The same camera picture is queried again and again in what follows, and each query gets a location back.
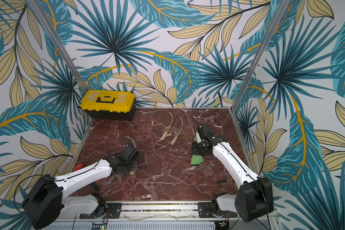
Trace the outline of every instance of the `curved blade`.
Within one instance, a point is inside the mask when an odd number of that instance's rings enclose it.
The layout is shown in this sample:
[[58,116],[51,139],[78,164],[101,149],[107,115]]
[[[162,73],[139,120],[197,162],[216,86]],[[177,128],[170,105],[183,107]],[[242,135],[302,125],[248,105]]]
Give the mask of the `curved blade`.
[[180,130],[183,131],[183,129],[184,129],[184,122],[183,122],[183,119],[180,116],[179,116],[179,119],[181,121]]
[[174,117],[173,117],[173,115],[170,113],[170,112],[168,112],[169,114],[170,114],[170,116],[171,116],[171,122],[170,122],[170,126],[173,124],[173,122],[174,122]]

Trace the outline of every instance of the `wall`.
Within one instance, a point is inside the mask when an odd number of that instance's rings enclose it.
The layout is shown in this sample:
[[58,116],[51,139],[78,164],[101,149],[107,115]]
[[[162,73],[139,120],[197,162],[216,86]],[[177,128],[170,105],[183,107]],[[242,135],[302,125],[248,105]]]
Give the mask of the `wall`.
[[345,0],[292,8],[235,115],[283,228],[345,229]]
[[219,106],[219,92],[230,106],[277,3],[77,1],[66,49],[90,89],[132,91],[138,106]]
[[[14,195],[23,211],[38,178],[26,177],[69,169],[88,117],[78,109],[77,83],[33,12],[22,0],[7,2],[0,0],[0,229],[30,229]],[[59,28],[71,27],[64,2],[49,0],[46,9]]]

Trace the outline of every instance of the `red object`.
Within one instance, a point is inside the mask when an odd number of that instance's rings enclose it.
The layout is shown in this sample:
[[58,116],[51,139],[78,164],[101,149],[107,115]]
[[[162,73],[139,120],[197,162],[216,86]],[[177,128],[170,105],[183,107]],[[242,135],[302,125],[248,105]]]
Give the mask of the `red object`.
[[79,163],[77,164],[74,168],[73,168],[73,172],[81,169],[81,168],[84,168],[84,164],[83,163]]

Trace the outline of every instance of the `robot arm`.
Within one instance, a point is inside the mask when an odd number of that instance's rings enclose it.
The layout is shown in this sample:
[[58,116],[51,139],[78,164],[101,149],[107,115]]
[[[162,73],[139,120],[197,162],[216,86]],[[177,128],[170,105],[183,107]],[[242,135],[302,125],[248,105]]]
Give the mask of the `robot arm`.
[[238,194],[213,197],[213,214],[236,212],[249,222],[273,211],[272,185],[267,178],[253,172],[233,151],[222,134],[213,134],[209,125],[197,128],[198,153],[213,154],[228,170],[238,186]]
[[69,195],[111,174],[129,171],[138,155],[138,150],[128,145],[120,154],[107,155],[75,172],[54,178],[49,174],[41,176],[22,202],[34,229],[45,228],[59,216],[95,214],[102,218],[108,208],[100,195]]

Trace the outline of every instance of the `green sponge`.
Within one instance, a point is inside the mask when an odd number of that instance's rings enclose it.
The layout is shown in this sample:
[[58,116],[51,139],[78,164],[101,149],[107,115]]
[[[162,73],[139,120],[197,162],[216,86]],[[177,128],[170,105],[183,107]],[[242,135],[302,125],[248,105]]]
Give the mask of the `green sponge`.
[[198,155],[193,155],[191,159],[191,165],[199,165],[203,163],[203,157]]

